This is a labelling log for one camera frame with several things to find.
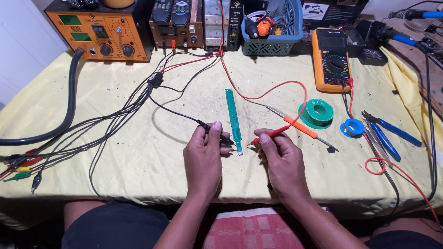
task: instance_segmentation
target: remote control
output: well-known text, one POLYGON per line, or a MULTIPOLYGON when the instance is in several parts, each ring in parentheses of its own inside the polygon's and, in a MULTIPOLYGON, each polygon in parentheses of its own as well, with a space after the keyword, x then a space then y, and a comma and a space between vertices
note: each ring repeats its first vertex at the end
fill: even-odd
POLYGON ((152 20, 155 23, 167 23, 171 15, 173 0, 155 0, 152 9, 152 20))
POLYGON ((174 0, 171 21, 176 27, 186 26, 191 16, 191 0, 174 0))

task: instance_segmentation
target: blue pliers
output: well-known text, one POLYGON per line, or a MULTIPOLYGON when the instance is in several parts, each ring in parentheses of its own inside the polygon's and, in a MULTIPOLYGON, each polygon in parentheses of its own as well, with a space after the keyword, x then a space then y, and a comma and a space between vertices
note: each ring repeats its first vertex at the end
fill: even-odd
POLYGON ((383 128, 387 129, 388 131, 390 131, 394 134, 397 134, 399 137, 405 139, 406 141, 408 141, 409 143, 411 143, 415 146, 418 146, 418 147, 422 146, 422 143, 418 139, 407 134, 406 132, 404 132, 400 128, 395 127, 392 124, 384 121, 383 119, 376 118, 364 110, 363 110, 363 112, 361 112, 361 114, 369 122, 369 124, 371 125, 371 128, 375 131, 375 133, 377 134, 377 137, 380 139, 381 144, 386 148, 386 150, 389 152, 389 154, 392 156, 392 158, 395 161, 400 162, 401 157, 398 154, 397 150, 395 150, 394 146, 391 144, 391 142, 388 140, 386 135, 381 131, 381 128, 377 124, 381 125, 383 128))

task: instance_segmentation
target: blue solder spool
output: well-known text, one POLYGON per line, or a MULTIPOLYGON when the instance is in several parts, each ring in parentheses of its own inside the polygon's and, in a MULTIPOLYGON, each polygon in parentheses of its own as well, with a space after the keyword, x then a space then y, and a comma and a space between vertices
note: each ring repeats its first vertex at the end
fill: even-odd
POLYGON ((300 119, 314 129, 326 129, 332 124, 334 109, 323 99, 315 98, 306 102, 306 108, 300 119))
POLYGON ((360 121, 350 118, 340 126, 340 130, 345 136, 355 138, 365 131, 365 127, 360 121))

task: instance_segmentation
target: yellow tablecloth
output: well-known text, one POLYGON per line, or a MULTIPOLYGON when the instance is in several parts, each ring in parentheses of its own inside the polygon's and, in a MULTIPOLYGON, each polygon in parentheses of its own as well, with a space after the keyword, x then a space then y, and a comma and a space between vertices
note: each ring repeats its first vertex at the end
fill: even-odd
MULTIPOLYGON (((71 53, 64 53, 26 86, 1 112, 0 137, 34 136, 57 127, 63 120, 67 105, 67 75, 71 53)), ((162 58, 156 52, 151 63, 84 61, 78 67, 77 110, 73 124, 119 110, 136 86, 157 66, 162 58)), ((178 54, 170 65, 194 60, 190 55, 178 54)), ((168 71, 164 86, 181 89, 213 58, 168 71)), ((364 138, 351 139, 340 132, 340 125, 348 118, 342 94, 321 93, 315 89, 311 56, 258 57, 244 56, 241 51, 227 52, 226 65, 239 91, 248 97, 258 97, 278 83, 297 80, 308 91, 308 99, 321 98, 334 108, 334 121, 328 129, 316 130, 340 152, 328 153, 326 145, 295 128, 287 131, 303 151, 306 177, 313 198, 329 204, 338 217, 364 218, 388 214, 396 201, 392 186, 384 175, 377 176, 364 169, 372 157, 364 138)), ((350 59, 354 78, 354 116, 362 119, 366 110, 393 125, 422 139, 410 113, 395 90, 390 67, 363 66, 350 59)), ((189 85, 184 95, 159 88, 152 97, 166 107, 205 122, 221 121, 230 131, 225 89, 232 88, 221 63, 201 73, 189 85)), ((286 123, 268 111, 269 105, 281 113, 296 117, 303 101, 303 91, 297 84, 278 87, 256 101, 246 101, 234 93, 242 134, 243 156, 236 153, 223 157, 221 192, 213 202, 276 203, 275 193, 268 188, 266 170, 260 165, 256 150, 247 144, 255 138, 257 128, 280 128, 286 123)), ((103 135, 108 123, 97 125, 72 146, 93 141, 103 135)), ((140 111, 113 137, 96 164, 93 182, 101 195, 136 203, 176 203, 183 201, 187 188, 182 150, 194 131, 196 123, 159 109, 148 100, 140 111)), ((418 183, 425 194, 431 189, 430 167, 425 147, 418 148, 397 135, 386 131, 402 157, 398 163, 418 183)), ((23 153, 39 144, 21 147, 0 147, 0 155, 23 153)), ((43 180, 31 195, 32 178, 0 183, 0 197, 33 199, 96 198, 88 178, 89 165, 97 148, 82 152, 43 172, 43 180)), ((370 168, 380 170, 377 163, 370 168)), ((422 200, 416 188, 391 169, 388 172, 400 192, 400 205, 410 206, 422 200)), ((439 179, 442 170, 438 168, 439 179)), ((443 206, 442 186, 438 186, 432 203, 443 206)), ((8 199, 1 208, 7 208, 8 199)), ((8 217, 15 214, 8 212, 8 217)))

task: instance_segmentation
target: red cloth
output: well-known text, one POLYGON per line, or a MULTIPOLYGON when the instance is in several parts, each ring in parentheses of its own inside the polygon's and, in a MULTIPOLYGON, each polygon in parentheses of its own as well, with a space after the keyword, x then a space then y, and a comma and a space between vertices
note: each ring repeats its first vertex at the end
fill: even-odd
POLYGON ((218 216, 206 236, 203 249, 304 249, 277 213, 238 215, 218 216))

